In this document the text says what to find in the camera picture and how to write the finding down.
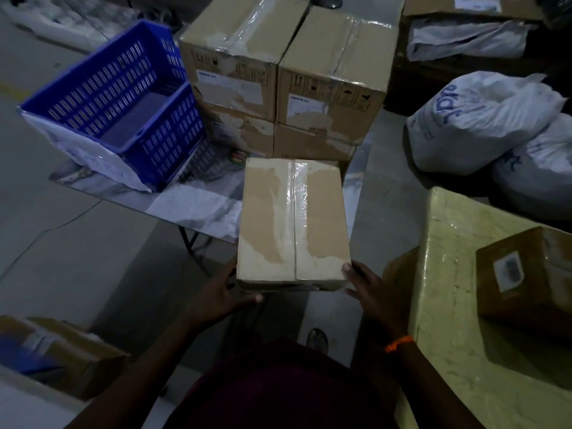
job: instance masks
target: person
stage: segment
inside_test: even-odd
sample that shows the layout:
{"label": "person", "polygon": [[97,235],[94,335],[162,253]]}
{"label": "person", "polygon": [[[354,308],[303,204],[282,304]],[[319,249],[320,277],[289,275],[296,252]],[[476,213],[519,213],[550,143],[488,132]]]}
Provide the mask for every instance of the person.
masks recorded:
{"label": "person", "polygon": [[[140,428],[193,339],[224,317],[262,301],[232,296],[232,260],[211,278],[184,313],[68,429]],[[383,282],[362,263],[344,264],[344,276],[389,344],[386,352],[420,429],[483,428],[447,386],[384,300]],[[187,428],[397,428],[373,385],[326,355],[278,340],[239,353],[197,380],[165,429]]]}

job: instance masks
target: orange bracelet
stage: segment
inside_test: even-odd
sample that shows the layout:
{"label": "orange bracelet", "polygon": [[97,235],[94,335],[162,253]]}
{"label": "orange bracelet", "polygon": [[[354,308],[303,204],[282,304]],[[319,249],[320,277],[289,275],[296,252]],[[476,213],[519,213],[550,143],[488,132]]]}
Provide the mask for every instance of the orange bracelet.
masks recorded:
{"label": "orange bracelet", "polygon": [[392,343],[387,345],[385,348],[383,348],[383,350],[386,353],[392,353],[392,352],[397,351],[397,346],[399,346],[403,343],[411,343],[411,342],[415,342],[415,340],[413,340],[413,337],[408,335],[408,336],[402,337],[401,339],[397,339],[397,340],[393,341]]}

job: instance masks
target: gray floor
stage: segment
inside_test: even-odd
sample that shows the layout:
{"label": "gray floor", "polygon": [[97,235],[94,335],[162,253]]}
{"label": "gray floor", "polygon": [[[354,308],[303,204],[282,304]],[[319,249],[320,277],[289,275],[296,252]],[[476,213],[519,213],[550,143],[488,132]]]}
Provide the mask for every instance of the gray floor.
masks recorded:
{"label": "gray floor", "polygon": [[[395,25],[401,2],[344,0],[343,9]],[[83,54],[42,42],[4,18],[0,35],[0,313],[66,319],[138,354],[204,276],[188,259],[175,226],[47,182],[63,156],[18,117],[14,96],[46,84]],[[425,215],[427,191],[403,152],[404,121],[382,111],[372,127],[374,143],[351,238],[353,258],[376,272],[418,244]],[[233,249],[215,242],[201,252],[214,269]],[[321,306],[310,315],[309,297]],[[184,391],[185,382],[228,351],[221,345],[225,337],[253,323],[265,340],[300,340],[310,328],[323,328],[333,358],[349,365],[360,316],[356,301],[341,293],[270,296],[263,310],[203,333],[183,359],[186,368],[174,390]]]}

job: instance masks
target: blue basket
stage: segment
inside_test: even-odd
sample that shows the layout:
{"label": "blue basket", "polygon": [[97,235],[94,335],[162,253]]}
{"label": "blue basket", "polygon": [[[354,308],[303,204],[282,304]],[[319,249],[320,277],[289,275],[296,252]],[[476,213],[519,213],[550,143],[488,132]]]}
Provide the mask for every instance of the blue basket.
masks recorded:
{"label": "blue basket", "polygon": [[19,110],[79,164],[137,189],[163,189],[206,138],[169,29],[145,20]]}

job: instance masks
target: folded white sack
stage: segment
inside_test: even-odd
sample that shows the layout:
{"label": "folded white sack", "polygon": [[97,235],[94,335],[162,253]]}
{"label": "folded white sack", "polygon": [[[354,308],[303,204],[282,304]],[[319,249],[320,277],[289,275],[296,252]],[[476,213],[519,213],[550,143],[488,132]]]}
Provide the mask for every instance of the folded white sack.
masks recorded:
{"label": "folded white sack", "polygon": [[527,216],[572,221],[572,116],[559,114],[535,139],[497,159],[491,171]]}
{"label": "folded white sack", "polygon": [[407,119],[415,164],[464,176],[532,140],[566,102],[544,77],[477,71],[455,78]]}
{"label": "folded white sack", "polygon": [[416,19],[411,23],[407,58],[436,60],[455,54],[520,58],[533,24],[522,21],[472,23]]}

